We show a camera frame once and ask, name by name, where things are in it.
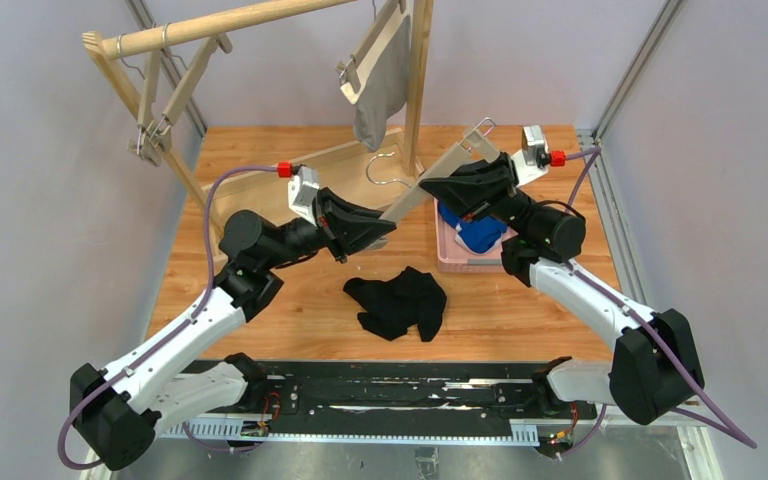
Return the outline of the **blue white underwear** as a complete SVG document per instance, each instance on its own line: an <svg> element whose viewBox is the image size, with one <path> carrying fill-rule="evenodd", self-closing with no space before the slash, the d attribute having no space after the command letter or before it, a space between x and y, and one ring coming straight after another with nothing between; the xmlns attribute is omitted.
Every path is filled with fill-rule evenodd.
<svg viewBox="0 0 768 480"><path fill-rule="evenodd" d="M492 217L467 222L441 203L437 203L437 212L455 232L455 242L473 254L483 255L498 247L508 232L503 222Z"/></svg>

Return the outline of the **black underwear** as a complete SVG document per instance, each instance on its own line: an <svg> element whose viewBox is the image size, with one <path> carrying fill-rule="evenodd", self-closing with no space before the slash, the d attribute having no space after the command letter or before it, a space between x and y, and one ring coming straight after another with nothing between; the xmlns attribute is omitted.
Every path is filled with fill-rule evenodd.
<svg viewBox="0 0 768 480"><path fill-rule="evenodd" d="M362 308L357 314L361 327L388 341L416 326L420 340L431 342L442 327L448 301L430 273L413 267L387 281L351 278L343 291Z"/></svg>

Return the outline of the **wooden clip hanger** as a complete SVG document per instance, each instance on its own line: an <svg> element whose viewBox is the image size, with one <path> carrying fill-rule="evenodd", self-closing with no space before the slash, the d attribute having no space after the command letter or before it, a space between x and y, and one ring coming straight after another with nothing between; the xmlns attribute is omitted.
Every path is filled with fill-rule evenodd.
<svg viewBox="0 0 768 480"><path fill-rule="evenodd" d="M161 119L155 122L153 129L149 131L149 138L154 146L163 145L165 148L170 147L171 130L189 104L198 83L207 70L211 56L217 50L229 54L232 49L232 43L225 33L208 37L201 43L196 54L188 64L182 79L175 87L167 106L161 114Z"/></svg>

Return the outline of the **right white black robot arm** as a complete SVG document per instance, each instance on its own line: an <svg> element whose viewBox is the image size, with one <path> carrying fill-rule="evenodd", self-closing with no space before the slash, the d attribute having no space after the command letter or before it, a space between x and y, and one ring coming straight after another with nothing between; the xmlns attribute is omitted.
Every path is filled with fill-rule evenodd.
<svg viewBox="0 0 768 480"><path fill-rule="evenodd" d="M569 203L536 200L525 185L561 165L564 155L529 160L522 151L469 163L420 188L461 220L494 218L513 231L501 244L504 271L583 321L610 348L608 362L561 357L538 371L546 409L562 403L614 405L648 425L704 390L689 321L675 309L657 311L620 294L576 258L586 219Z"/></svg>

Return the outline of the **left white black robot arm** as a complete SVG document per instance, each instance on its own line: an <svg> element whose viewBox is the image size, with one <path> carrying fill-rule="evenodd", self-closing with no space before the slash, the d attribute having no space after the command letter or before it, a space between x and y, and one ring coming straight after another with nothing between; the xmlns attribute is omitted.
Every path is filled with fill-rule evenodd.
<svg viewBox="0 0 768 480"><path fill-rule="evenodd" d="M186 380L175 377L271 303L283 285L275 270L322 249L345 262L394 231L408 210L401 201L384 212L367 209L322 188L282 225L251 210L232 214L219 242L227 261L208 268L194 303L130 353L102 368L86 363L71 375L70 414L57 442L61 462L74 470L121 470L166 429L247 397L264 376L242 354Z"/></svg>

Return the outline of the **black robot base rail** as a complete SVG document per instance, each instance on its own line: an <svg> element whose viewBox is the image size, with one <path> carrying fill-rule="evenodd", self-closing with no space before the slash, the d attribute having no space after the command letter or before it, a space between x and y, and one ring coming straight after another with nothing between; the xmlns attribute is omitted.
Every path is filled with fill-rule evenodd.
<svg viewBox="0 0 768 480"><path fill-rule="evenodd" d="M542 364L265 361L259 401L190 420L203 440L538 443L597 416L586 402L551 404L533 384Z"/></svg>

